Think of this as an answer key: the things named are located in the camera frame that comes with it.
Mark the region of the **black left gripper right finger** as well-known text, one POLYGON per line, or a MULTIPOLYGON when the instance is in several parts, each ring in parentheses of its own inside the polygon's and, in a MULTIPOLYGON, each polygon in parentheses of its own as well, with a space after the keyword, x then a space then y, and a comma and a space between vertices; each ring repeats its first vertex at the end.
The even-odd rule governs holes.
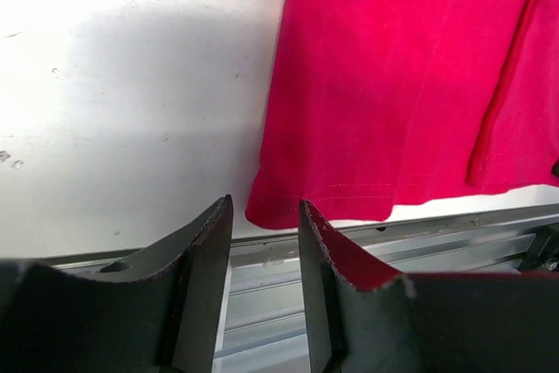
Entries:
POLYGON ((558 228, 516 273, 402 273, 299 205, 314 372, 555 372, 558 228))

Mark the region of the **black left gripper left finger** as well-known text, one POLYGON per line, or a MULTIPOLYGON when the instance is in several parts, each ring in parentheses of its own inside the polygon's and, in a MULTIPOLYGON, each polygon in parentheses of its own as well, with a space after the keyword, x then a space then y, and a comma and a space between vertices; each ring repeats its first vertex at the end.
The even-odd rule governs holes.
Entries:
POLYGON ((1 263, 4 372, 208 372, 231 249, 233 204, 95 272, 1 263))

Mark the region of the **red t shirt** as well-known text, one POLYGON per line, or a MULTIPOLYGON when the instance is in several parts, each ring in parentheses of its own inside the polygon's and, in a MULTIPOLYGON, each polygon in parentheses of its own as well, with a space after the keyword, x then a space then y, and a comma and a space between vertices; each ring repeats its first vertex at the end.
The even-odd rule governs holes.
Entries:
POLYGON ((285 0, 246 218, 558 184, 558 0, 285 0))

